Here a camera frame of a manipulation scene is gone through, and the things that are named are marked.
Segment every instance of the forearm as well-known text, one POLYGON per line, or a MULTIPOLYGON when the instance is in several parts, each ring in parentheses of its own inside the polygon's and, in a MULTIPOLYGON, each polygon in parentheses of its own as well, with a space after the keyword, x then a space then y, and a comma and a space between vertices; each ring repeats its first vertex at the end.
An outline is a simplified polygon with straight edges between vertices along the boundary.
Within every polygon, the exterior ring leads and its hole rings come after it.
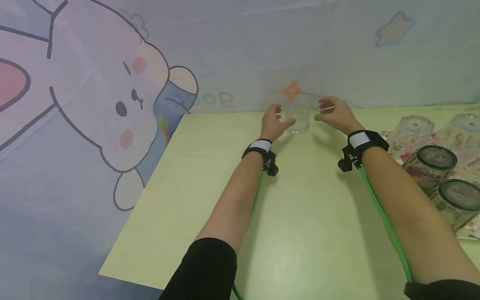
POLYGON ((252 217, 262 171, 262 155, 249 152, 233 172, 196 240, 214 237, 225 241, 238 253, 252 217))
POLYGON ((365 150, 362 164, 415 281, 454 278, 480 283, 478 270, 413 178, 379 147, 365 150))

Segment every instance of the hand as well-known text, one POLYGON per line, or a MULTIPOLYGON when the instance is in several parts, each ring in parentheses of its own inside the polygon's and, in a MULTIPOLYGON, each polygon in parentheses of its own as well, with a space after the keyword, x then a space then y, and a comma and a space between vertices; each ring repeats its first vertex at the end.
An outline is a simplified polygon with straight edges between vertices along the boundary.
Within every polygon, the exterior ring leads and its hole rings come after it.
POLYGON ((321 110, 320 114, 314 117, 315 121, 322 121, 340 130, 344 135, 349 135, 357 130, 365 128, 357 121, 350 107, 345 101, 334 96, 323 97, 318 101, 320 110, 335 106, 332 109, 321 110))
POLYGON ((273 142, 283 134, 285 129, 295 124, 295 119, 289 119, 285 122, 278 120, 280 119, 280 115, 277 114, 282 112, 281 107, 280 104, 273 104, 265 112, 262 117, 261 139, 268 139, 273 142))

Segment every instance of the black sleeve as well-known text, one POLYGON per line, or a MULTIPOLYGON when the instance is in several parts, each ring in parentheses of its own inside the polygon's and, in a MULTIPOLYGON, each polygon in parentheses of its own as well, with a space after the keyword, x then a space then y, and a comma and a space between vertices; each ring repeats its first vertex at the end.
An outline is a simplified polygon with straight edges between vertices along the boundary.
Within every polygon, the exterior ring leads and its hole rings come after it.
POLYGON ((159 300, 228 300, 237 272, 237 255, 222 240, 204 238, 190 245, 159 300))
POLYGON ((404 293, 411 300, 479 300, 480 286, 456 279, 429 284, 407 283, 404 293))

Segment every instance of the wrist strap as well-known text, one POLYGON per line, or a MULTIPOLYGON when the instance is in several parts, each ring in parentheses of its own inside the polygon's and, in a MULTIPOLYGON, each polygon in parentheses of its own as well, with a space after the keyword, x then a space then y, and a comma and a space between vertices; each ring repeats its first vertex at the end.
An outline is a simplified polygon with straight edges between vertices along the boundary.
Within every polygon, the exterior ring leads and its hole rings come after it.
POLYGON ((375 131, 359 130, 348 135, 348 146, 342 149, 343 158, 338 167, 344 171, 352 170, 352 163, 360 168, 363 151, 370 147, 381 147, 388 151, 388 143, 375 131))
POLYGON ((359 130, 348 135, 348 144, 352 146, 353 153, 361 162, 363 151, 370 147, 381 147, 388 151, 388 143, 375 131, 359 130))
POLYGON ((264 171, 269 176, 275 176, 278 173, 278 167, 275 164, 276 154, 270 151, 272 141, 268 139, 258 139, 251 143, 243 152, 242 159, 251 151, 259 152, 264 160, 264 171))

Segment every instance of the white label on wrist strap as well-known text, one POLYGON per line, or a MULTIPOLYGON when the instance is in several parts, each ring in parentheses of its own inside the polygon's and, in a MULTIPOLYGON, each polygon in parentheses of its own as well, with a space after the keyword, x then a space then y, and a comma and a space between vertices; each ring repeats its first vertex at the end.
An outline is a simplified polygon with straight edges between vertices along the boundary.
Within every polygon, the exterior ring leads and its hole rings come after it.
POLYGON ((269 141, 264 141, 264 140, 257 140, 253 142, 249 148, 262 148, 266 152, 270 151, 270 148, 272 148, 272 144, 270 144, 269 141))
POLYGON ((348 142, 352 145, 353 149, 357 149, 358 146, 368 143, 369 141, 370 138, 365 132, 356 133, 348 139, 348 142))

